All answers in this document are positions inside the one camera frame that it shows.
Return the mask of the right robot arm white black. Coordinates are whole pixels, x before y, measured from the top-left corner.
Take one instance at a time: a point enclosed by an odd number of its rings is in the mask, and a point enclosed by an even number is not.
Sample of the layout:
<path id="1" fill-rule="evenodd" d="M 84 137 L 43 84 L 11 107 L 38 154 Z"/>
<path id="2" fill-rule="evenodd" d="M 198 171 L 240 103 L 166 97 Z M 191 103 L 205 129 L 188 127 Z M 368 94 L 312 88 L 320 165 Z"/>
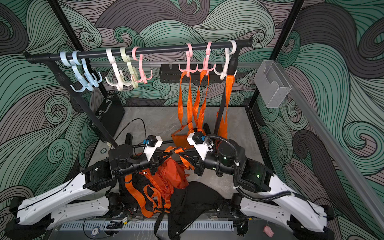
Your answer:
<path id="1" fill-rule="evenodd" d="M 236 181 L 231 204 L 234 215 L 259 218 L 292 232 L 298 240 L 334 240 L 328 225 L 334 218 L 329 206 L 319 206 L 288 187 L 273 171 L 246 157 L 245 149 L 233 140 L 189 136 L 192 147 L 186 157 L 202 176 L 204 170 L 228 174 Z"/>

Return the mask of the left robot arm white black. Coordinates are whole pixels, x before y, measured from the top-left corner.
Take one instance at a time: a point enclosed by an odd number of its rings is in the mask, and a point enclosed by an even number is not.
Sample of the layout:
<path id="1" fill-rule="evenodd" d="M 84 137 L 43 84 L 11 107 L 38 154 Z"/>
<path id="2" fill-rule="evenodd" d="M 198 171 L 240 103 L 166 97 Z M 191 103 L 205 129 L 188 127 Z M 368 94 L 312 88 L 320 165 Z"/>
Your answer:
<path id="1" fill-rule="evenodd" d="M 105 193 L 95 200 L 78 202 L 105 188 L 113 189 L 119 179 L 149 169 L 151 174 L 169 157 L 156 146 L 134 156 L 133 147 L 119 145 L 108 151 L 108 157 L 87 167 L 72 180 L 36 197 L 12 200 L 15 216 L 7 223 L 6 237 L 12 240 L 33 240 L 55 226 L 88 217 L 118 217 L 124 205 L 118 193 Z"/>

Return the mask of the orange fanny pack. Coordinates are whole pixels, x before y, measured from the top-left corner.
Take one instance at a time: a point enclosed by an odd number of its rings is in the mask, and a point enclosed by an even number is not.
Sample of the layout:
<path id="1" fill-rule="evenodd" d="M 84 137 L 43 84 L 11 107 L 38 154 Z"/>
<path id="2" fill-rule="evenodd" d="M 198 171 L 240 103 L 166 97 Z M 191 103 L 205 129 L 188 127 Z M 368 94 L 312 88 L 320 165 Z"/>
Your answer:
<path id="1" fill-rule="evenodd" d="M 219 125 L 219 131 L 218 135 L 227 138 L 228 137 L 228 108 L 230 103 L 230 97 L 232 93 L 232 88 L 235 82 L 235 76 L 234 75 L 227 75 L 226 77 L 226 87 L 225 87 L 225 108 L 226 108 L 226 114 L 225 119 L 221 119 L 220 125 Z"/>

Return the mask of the red orange black backpack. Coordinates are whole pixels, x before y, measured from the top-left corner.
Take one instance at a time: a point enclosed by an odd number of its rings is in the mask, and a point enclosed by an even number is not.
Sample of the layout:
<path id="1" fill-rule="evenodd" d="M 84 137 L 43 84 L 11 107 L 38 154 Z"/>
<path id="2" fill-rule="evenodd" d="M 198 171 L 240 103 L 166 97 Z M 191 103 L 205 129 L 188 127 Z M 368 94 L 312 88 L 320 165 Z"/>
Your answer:
<path id="1" fill-rule="evenodd" d="M 146 218 L 155 213 L 171 210 L 171 197 L 175 189 L 188 187 L 188 174 L 185 170 L 194 169 L 185 157 L 177 162 L 167 157 L 155 174 L 149 169 L 141 170 L 137 174 L 127 175 L 119 180 L 121 191 L 131 203 L 137 203 L 139 211 Z"/>

